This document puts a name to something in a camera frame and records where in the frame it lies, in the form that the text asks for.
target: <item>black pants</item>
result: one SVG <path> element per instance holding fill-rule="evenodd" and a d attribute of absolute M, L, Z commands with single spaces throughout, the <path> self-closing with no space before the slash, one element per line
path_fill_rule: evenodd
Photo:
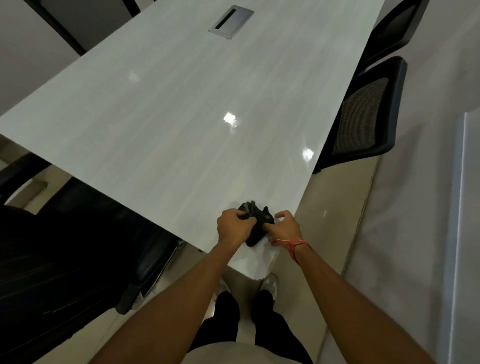
<path fill-rule="evenodd" d="M 255 345 L 287 359 L 313 364 L 282 315 L 273 311 L 273 302 L 272 294 L 265 290 L 260 291 L 253 301 Z M 215 303 L 215 314 L 202 323 L 189 351 L 214 342 L 237 341 L 239 321 L 240 309 L 237 301 L 231 293 L 222 292 Z"/>

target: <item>chair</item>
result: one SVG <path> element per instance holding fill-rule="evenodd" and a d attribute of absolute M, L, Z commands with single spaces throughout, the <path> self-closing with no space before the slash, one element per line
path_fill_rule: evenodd
<path fill-rule="evenodd" d="M 140 13 L 135 0 L 24 0 L 80 55 Z"/>
<path fill-rule="evenodd" d="M 403 0 L 373 29 L 360 58 L 355 75 L 412 39 L 429 0 Z"/>
<path fill-rule="evenodd" d="M 378 156 L 395 145 L 407 63 L 392 57 L 350 83 L 313 174 L 351 160 Z"/>
<path fill-rule="evenodd" d="M 0 363 L 32 363 L 106 310 L 139 306 L 180 239 L 76 178 L 33 215 L 8 197 L 49 165 L 0 171 Z"/>

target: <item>white conference table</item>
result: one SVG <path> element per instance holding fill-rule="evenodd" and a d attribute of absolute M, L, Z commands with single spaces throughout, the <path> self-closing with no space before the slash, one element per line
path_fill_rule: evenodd
<path fill-rule="evenodd" d="M 222 210 L 297 210 L 383 0 L 162 0 L 0 118 L 0 133 L 209 252 Z M 266 239 L 229 265 L 262 279 Z"/>

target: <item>forearm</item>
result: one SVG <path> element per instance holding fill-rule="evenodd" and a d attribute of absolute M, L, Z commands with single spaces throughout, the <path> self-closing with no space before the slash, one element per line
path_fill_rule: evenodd
<path fill-rule="evenodd" d="M 188 273 L 161 292 L 93 358 L 98 363 L 180 363 L 235 249 L 218 244 Z"/>
<path fill-rule="evenodd" d="M 387 314 L 343 280 L 306 245 L 295 257 L 348 363 L 433 363 Z"/>

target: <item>tiled floor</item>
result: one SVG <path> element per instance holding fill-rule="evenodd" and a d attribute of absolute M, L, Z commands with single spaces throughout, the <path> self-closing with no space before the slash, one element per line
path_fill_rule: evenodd
<path fill-rule="evenodd" d="M 0 159 L 12 161 L 23 153 L 21 148 L 0 143 Z M 327 168 L 312 176 L 297 210 L 296 218 L 302 227 L 304 238 L 337 272 L 342 272 L 347 259 L 377 161 L 378 158 L 370 158 L 349 162 Z M 38 178 L 47 181 L 48 188 L 27 206 L 32 212 L 38 211 L 43 203 L 65 184 L 69 175 L 52 166 Z M 186 244 L 176 254 L 149 299 L 174 282 L 203 255 L 204 253 Z M 279 277 L 274 309 L 284 316 L 293 333 L 316 361 L 326 324 L 307 282 L 300 268 L 283 251 L 273 266 L 273 272 Z M 230 268 L 225 273 L 225 280 L 240 305 L 241 319 L 237 341 L 253 344 L 255 326 L 249 320 L 249 305 L 260 282 L 252 281 Z M 133 314 L 134 312 L 119 315 L 114 309 L 105 312 L 37 363 L 87 363 Z"/>

